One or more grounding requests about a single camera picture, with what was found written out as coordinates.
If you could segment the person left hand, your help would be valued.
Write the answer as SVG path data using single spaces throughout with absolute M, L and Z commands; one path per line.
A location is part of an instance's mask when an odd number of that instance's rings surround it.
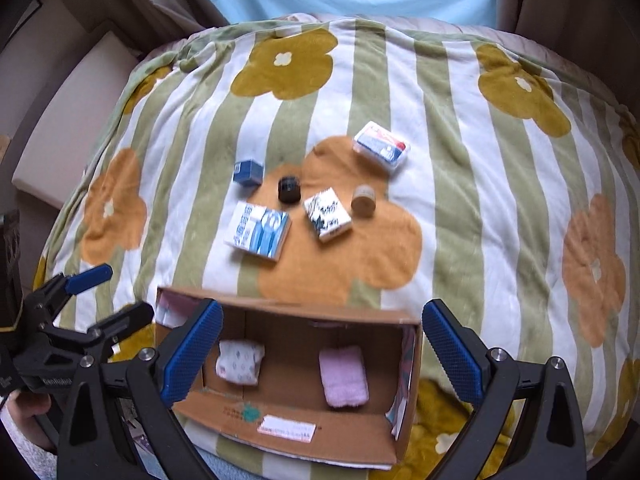
M 36 419 L 37 416 L 43 416 L 50 410 L 50 396 L 44 393 L 14 391 L 6 401 L 6 407 L 15 426 L 27 440 L 45 451 L 53 450 L 51 440 Z

